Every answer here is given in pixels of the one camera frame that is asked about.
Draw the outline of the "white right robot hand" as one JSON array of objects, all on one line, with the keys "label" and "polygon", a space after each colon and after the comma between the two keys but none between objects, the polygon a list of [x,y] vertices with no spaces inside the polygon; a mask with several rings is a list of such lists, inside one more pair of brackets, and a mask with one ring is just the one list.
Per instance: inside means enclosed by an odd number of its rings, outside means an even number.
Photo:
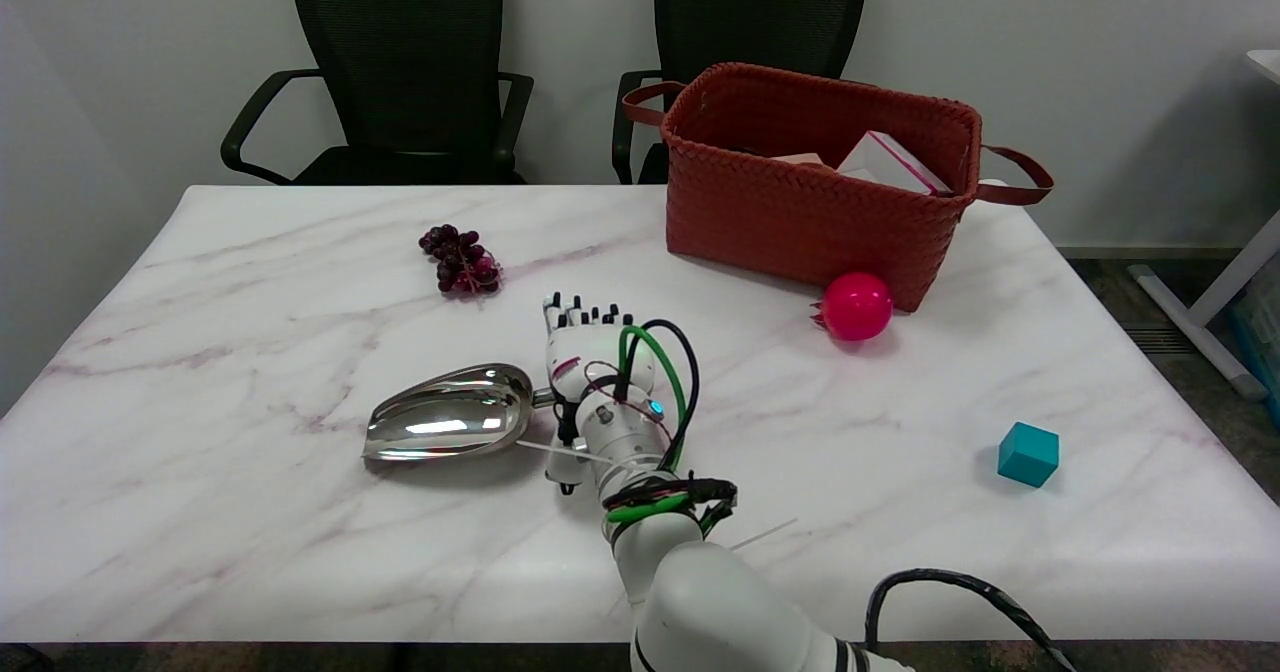
[{"label": "white right robot hand", "polygon": [[541,307],[547,325],[545,396],[557,419],[545,476],[559,493],[593,483],[602,500],[645,480],[668,480],[666,412],[653,398],[655,357],[630,352],[634,317],[616,306],[584,308],[556,292]]}]

